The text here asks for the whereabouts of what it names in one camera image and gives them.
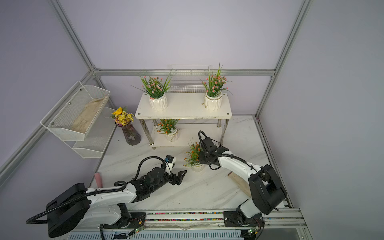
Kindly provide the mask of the orange flower pot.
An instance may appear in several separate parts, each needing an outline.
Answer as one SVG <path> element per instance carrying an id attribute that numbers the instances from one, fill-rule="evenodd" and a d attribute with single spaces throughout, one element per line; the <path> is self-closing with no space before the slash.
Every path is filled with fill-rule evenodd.
<path id="1" fill-rule="evenodd" d="M 165 135 L 169 142 L 175 142 L 179 138 L 179 129 L 177 123 L 179 119 L 160 119 L 160 123 L 156 127 L 159 134 Z"/>
<path id="2" fill-rule="evenodd" d="M 202 150 L 202 147 L 198 142 L 194 142 L 193 140 L 189 143 L 190 150 L 186 152 L 188 155 L 183 164 L 184 167 L 190 168 L 194 172 L 201 172 L 204 169 L 204 165 L 199 162 L 199 154 Z"/>

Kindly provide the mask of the pink flower pot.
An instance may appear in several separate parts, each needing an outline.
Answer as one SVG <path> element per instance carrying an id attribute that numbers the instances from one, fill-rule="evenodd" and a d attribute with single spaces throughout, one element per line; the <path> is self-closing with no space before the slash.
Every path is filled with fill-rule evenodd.
<path id="1" fill-rule="evenodd" d="M 216 111 L 222 106 L 223 92 L 230 92 L 227 83 L 231 83 L 231 81 L 228 81 L 228 79 L 222 75 L 221 64 L 219 64 L 216 71 L 209 70 L 208 74 L 206 80 L 202 82 L 206 91 L 204 95 L 204 106 L 209 111 Z"/>
<path id="2" fill-rule="evenodd" d="M 144 74 L 139 76 L 142 86 L 140 88 L 134 86 L 134 88 L 145 93 L 149 99 L 151 108 L 154 111 L 160 112 L 165 110 L 169 105 L 166 93 L 171 88 L 172 77 L 172 72 L 169 72 L 166 78 L 158 76 L 152 77 Z"/>

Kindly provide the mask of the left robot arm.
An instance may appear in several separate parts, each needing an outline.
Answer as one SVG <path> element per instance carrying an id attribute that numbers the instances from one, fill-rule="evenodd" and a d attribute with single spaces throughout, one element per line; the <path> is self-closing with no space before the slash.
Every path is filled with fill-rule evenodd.
<path id="1" fill-rule="evenodd" d="M 131 229 L 129 237 L 144 229 L 146 213 L 130 213 L 128 206 L 143 201 L 166 184 L 180 185 L 187 173 L 172 172 L 175 158 L 144 158 L 129 182 L 112 188 L 86 188 L 75 184 L 52 200 L 46 210 L 26 220 L 28 225 L 48 226 L 50 238 L 61 237 L 78 226 L 97 224 L 103 229 Z"/>

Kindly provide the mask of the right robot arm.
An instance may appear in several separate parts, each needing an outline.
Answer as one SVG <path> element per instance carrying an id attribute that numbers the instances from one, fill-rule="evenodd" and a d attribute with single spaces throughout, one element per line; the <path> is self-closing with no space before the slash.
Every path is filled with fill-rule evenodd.
<path id="1" fill-rule="evenodd" d="M 224 212 L 226 227 L 248 227 L 265 225 L 265 217 L 287 197 L 286 189 L 271 165 L 259 166 L 233 155 L 228 148 L 217 146 L 203 131 L 198 132 L 199 163 L 225 168 L 248 183 L 251 197 L 241 203 L 235 211 Z"/>

